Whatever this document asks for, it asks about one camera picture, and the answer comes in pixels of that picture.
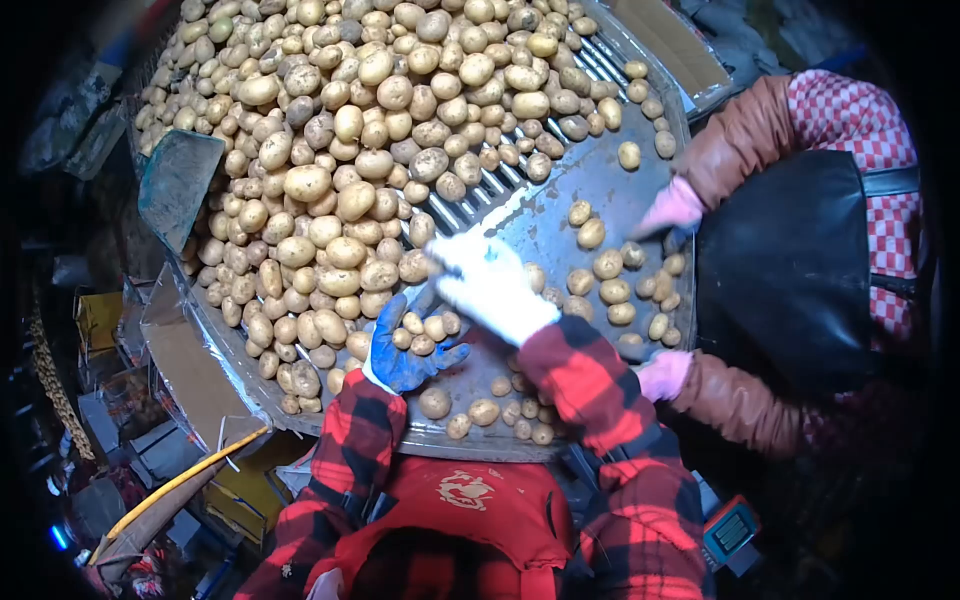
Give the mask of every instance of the metal grate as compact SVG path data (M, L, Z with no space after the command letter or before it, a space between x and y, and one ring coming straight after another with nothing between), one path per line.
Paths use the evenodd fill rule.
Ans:
M626 63L626 59L611 49L611 45L605 41L602 33L590 38L583 37L583 47L573 53L573 59L592 80L617 84L620 87L617 100L622 104L629 102L626 93L629 82L620 69L620 66ZM575 143L561 132L560 125L553 117L547 119L544 128L553 133L564 144L565 149ZM503 143L515 144L522 136L523 132L517 128L513 132L502 134L500 139ZM483 147L489 148L490 145L484 142ZM517 167L501 162L496 171L481 169L480 183L468 188L467 195L460 202L447 202L436 192L431 191L425 202L413 206L413 212L425 212L433 217L438 235L451 236L463 233L479 224L488 212L502 204L513 192L530 181L526 168L527 158L520 155L520 163ZM397 190L397 194L400 198L403 197L402 191ZM401 228L404 245L407 248L413 248L409 239L409 225L401 222Z

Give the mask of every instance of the blue glove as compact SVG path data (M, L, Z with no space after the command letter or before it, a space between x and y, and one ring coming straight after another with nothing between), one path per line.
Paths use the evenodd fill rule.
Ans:
M410 311L425 319L435 300L433 286L428 284L414 300ZM469 344L454 346L456 339L440 342L429 356L417 356L397 348L394 346L394 329L406 313L407 298L402 294L394 296L383 307L373 328L370 352L363 366L363 374L371 382L394 396L417 389L429 377L460 364L470 354Z

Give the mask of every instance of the red plaid sleeve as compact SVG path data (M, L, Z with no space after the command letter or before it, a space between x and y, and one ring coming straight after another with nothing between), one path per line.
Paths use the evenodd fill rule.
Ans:
M562 317L520 349L518 363L585 447L602 454L661 427L636 375L579 317ZM604 465L580 550L602 598L703 598L712 589L701 553L700 491L673 433L635 458Z
M235 600L302 600L314 564L333 551L341 536L353 533L344 510L325 498L351 492L365 498L381 486L406 424L407 404L350 372L343 391L326 410L310 483L280 513L276 550L234 596Z

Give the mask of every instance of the hand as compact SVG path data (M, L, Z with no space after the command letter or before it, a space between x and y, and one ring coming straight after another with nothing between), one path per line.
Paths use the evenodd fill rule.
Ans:
M653 205L647 209L630 237L640 240L669 228L663 240L663 249L668 254L679 252L696 233L703 216L704 205L697 193L684 178L675 176L658 192Z
M428 285L414 300L410 311L425 319L435 302L436 295ZM454 346L456 339L440 342L429 356L417 356L397 348L394 346L394 329L406 313L407 297L402 294L394 296L383 307L373 328L370 352L363 365L363 374L394 396L417 389L427 378L463 362L470 354L469 344Z
M640 393L651 402L675 400L684 389L693 354L682 350L659 350L650 362L640 365L636 378Z
M435 282L444 300L514 346L560 318L556 306L530 289L520 257L500 240L468 232L433 240L424 250L446 267Z

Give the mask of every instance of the red buffalo check jacket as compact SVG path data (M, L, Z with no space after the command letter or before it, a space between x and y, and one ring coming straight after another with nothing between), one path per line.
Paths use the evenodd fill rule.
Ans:
M539 331L520 350L518 364L542 393L552 395L561 418L582 435L583 446L597 454L661 427L636 375L579 317L562 317ZM324 501L318 491L329 488L366 497L371 484L382 486L406 426L406 408L402 398L371 384L360 370L347 376L344 390L326 412L310 484L280 514L276 550L235 598L306 597L311 568L331 555L341 537L355 531L340 506ZM712 580L701 554L700 493L681 463L673 433L662 428L659 438L635 458L603 466L600 485L603 491L591 502L579 535L579 550L592 577L574 585L566 573L556 573L561 597L710 597ZM475 576L479 564L505 560L491 546L465 554L455 547L456 540L438 539L413 526L396 530L383 543L393 548L371 553L368 564L375 568L364 565L361 575L368 582L361 585L358 576L352 597L404 598L409 595L405 582L418 569L442 564ZM443 552L467 558L431 560ZM466 589L469 575L462 579L468 582L462 589L466 597L478 597L476 588ZM454 592L463 597L456 587Z

